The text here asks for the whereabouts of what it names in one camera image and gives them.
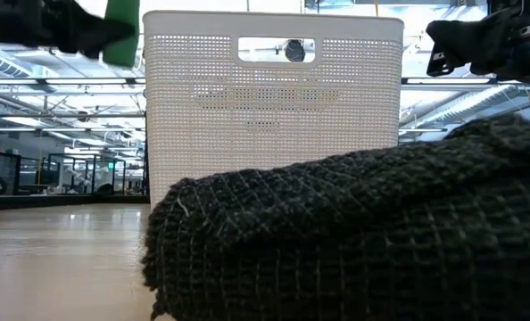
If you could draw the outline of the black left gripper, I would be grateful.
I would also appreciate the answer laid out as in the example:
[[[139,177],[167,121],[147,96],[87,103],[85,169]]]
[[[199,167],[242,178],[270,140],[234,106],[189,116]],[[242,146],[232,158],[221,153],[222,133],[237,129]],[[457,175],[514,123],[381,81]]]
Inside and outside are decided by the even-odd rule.
[[[135,34],[130,22],[100,18],[75,0],[0,0],[0,43],[56,46],[97,59],[107,45]]]

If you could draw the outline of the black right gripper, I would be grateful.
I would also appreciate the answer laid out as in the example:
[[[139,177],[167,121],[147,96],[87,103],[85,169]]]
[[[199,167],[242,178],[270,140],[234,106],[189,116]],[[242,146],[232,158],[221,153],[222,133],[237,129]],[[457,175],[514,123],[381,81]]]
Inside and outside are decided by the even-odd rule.
[[[470,64],[476,75],[530,85],[530,0],[487,0],[480,21],[432,21],[434,46],[426,74],[441,77]]]

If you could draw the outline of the green bandage roll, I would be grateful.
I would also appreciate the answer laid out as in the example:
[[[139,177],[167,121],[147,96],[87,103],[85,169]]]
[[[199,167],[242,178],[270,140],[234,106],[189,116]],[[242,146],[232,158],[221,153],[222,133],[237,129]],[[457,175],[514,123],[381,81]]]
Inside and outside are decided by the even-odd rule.
[[[135,64],[140,32],[140,0],[108,0],[104,20],[108,42],[103,62],[132,69]]]

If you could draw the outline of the black bandage roll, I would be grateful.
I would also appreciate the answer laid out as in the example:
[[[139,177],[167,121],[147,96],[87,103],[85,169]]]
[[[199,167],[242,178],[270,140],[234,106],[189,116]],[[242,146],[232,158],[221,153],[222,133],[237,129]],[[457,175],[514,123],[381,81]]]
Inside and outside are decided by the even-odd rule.
[[[530,321],[530,121],[184,179],[145,247],[154,317]]]

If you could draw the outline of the white perforated plastic basket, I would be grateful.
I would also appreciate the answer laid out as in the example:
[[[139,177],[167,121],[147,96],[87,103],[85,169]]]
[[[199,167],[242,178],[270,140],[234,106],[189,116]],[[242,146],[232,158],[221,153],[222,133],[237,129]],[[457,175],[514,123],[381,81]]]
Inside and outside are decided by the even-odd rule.
[[[151,11],[151,201],[184,177],[397,144],[404,24],[386,17]],[[285,57],[299,39],[303,62]]]

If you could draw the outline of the black round knob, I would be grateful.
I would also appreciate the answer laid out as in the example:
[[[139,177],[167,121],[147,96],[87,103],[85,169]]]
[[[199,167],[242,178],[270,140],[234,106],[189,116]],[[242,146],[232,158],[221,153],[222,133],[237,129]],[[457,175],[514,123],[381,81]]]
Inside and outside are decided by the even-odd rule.
[[[285,57],[290,62],[303,62],[306,52],[299,39],[289,39],[285,46]]]

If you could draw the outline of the black aluminium table frame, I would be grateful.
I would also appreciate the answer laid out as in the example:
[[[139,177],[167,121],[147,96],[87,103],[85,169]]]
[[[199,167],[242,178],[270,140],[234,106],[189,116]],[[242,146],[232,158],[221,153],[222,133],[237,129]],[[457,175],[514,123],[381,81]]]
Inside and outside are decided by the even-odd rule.
[[[144,142],[144,183],[145,183],[145,195],[150,197],[151,195],[151,188],[150,188],[150,167],[149,167],[149,145],[148,145],[148,118],[147,118],[147,112],[144,112],[145,117],[145,142]]]

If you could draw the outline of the black framed glass enclosure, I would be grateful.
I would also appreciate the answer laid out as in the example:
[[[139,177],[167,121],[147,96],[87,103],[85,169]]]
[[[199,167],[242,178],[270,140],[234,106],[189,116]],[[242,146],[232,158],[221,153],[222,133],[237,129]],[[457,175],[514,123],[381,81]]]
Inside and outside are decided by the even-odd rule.
[[[150,193],[144,155],[134,148],[67,148],[23,156],[0,150],[0,195]]]

